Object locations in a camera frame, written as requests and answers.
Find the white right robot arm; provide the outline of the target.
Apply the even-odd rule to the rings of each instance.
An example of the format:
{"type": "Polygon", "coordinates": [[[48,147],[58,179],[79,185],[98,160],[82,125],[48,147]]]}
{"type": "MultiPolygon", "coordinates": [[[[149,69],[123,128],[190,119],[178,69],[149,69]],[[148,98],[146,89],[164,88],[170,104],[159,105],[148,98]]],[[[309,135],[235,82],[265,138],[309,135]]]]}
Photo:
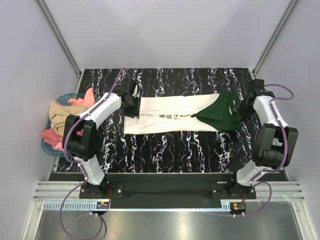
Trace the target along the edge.
{"type": "Polygon", "coordinates": [[[252,80],[247,98],[235,109],[242,121],[257,114],[261,128],[252,145],[252,159],[226,185],[226,192],[233,199],[253,194],[263,175],[287,167],[297,143],[298,130],[286,123],[276,106],[277,101],[285,98],[276,97],[266,87],[263,79],[252,80]]]}

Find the cream and green t-shirt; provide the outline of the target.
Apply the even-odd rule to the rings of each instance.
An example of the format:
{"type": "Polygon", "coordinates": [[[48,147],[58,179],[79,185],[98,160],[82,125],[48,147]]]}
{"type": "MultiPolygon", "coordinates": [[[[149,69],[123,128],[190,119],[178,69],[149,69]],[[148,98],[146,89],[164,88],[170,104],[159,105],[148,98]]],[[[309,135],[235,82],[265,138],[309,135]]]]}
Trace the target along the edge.
{"type": "Polygon", "coordinates": [[[191,96],[141,98],[139,118],[124,118],[125,134],[228,132],[241,129],[231,91],[191,96]]]}

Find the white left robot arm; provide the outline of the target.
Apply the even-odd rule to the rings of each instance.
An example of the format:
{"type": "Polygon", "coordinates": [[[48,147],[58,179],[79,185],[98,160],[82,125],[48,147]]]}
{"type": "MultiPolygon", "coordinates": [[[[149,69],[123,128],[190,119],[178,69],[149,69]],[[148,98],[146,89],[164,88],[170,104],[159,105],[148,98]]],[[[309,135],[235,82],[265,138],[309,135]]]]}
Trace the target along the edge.
{"type": "Polygon", "coordinates": [[[62,142],[65,159],[81,168],[84,180],[91,185],[90,192],[97,198],[103,198],[108,193],[108,186],[103,182],[105,174],[97,159],[100,149],[98,129],[119,109],[126,117],[138,119],[140,105],[138,82],[125,77],[88,110],[80,115],[70,114],[65,120],[62,142]]]}

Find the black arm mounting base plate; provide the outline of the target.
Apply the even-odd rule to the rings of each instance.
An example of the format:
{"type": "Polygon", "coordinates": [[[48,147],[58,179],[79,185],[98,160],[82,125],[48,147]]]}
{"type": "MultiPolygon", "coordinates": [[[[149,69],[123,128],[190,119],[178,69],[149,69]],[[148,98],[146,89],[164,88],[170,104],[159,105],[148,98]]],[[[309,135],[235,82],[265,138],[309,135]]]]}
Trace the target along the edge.
{"type": "Polygon", "coordinates": [[[122,203],[177,203],[189,206],[209,206],[210,202],[230,199],[221,189],[233,173],[108,173],[108,193],[96,193],[88,184],[77,196],[81,200],[111,197],[122,203]]]}

